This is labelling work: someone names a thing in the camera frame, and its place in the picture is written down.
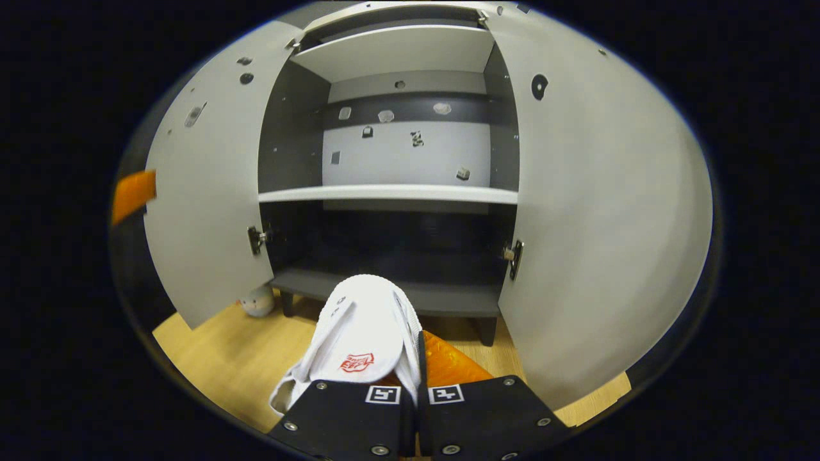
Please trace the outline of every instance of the cabinet leg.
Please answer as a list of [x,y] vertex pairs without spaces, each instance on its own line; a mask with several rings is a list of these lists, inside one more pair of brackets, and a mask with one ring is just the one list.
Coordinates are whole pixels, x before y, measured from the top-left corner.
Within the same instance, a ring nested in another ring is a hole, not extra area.
[[477,318],[478,336],[481,338],[481,343],[485,346],[491,346],[495,342],[495,326],[498,324],[497,317]]
[[293,293],[285,293],[282,290],[279,290],[279,293],[282,297],[282,313],[285,317],[293,317],[294,316],[294,294]]

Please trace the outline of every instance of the orange fabric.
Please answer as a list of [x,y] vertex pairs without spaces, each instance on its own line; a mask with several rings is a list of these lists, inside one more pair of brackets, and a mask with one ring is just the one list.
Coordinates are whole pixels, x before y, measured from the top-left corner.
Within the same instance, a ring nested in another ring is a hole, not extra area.
[[427,387],[452,386],[492,379],[478,363],[429,331],[423,331],[427,355]]
[[147,170],[128,175],[116,184],[112,225],[139,210],[157,197],[157,171]]

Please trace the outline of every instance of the red logo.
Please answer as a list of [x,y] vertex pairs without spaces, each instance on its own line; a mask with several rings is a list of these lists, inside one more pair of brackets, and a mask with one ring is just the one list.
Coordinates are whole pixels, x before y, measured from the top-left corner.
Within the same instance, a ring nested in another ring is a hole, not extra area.
[[367,365],[370,365],[371,363],[373,363],[373,354],[348,354],[348,357],[344,360],[344,362],[342,362],[342,366],[339,368],[348,373],[363,372],[364,369],[367,368]]

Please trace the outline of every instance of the white towel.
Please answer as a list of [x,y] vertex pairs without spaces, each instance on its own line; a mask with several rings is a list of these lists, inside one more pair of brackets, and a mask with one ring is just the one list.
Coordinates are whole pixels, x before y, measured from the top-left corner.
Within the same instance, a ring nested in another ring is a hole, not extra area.
[[420,332],[416,311],[393,282],[350,277],[330,294],[307,352],[282,377],[268,403],[283,416],[313,381],[369,383],[395,372],[417,404]]

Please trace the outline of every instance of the open cabinet door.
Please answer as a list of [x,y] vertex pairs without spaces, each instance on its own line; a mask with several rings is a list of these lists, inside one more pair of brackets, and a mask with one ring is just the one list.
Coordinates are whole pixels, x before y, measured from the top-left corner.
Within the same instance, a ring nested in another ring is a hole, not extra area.
[[642,74],[536,11],[486,13],[521,151],[524,248],[499,306],[530,387],[558,409],[626,371],[685,307],[712,190],[690,127]]
[[145,233],[162,285],[191,328],[273,277],[264,245],[253,254],[248,228],[262,229],[265,107],[291,54],[286,45],[302,34],[272,21],[232,43],[182,89],[154,135],[147,169],[157,170],[157,197]]

